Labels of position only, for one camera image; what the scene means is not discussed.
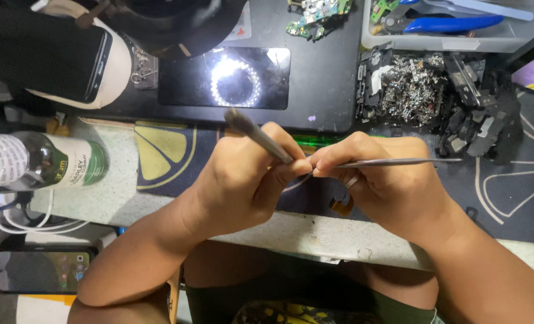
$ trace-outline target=bottle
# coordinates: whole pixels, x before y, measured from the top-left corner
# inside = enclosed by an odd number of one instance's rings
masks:
[[[0,187],[88,186],[103,179],[107,166],[105,151],[93,141],[34,131],[0,134]]]

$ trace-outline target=black phone display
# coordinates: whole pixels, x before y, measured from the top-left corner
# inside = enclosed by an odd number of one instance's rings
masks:
[[[159,63],[160,104],[287,108],[288,48],[221,47],[189,60]]]
[[[71,17],[0,6],[0,81],[91,103],[112,40],[105,29],[80,29]]]
[[[0,250],[0,292],[74,295],[93,257],[91,248]]]

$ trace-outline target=pliers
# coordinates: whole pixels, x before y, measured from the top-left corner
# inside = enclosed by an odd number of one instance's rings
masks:
[[[399,0],[399,5],[385,17],[384,27],[394,33],[454,33],[466,32],[497,25],[501,15],[484,15],[464,18],[421,17],[410,19],[405,13],[420,0]]]

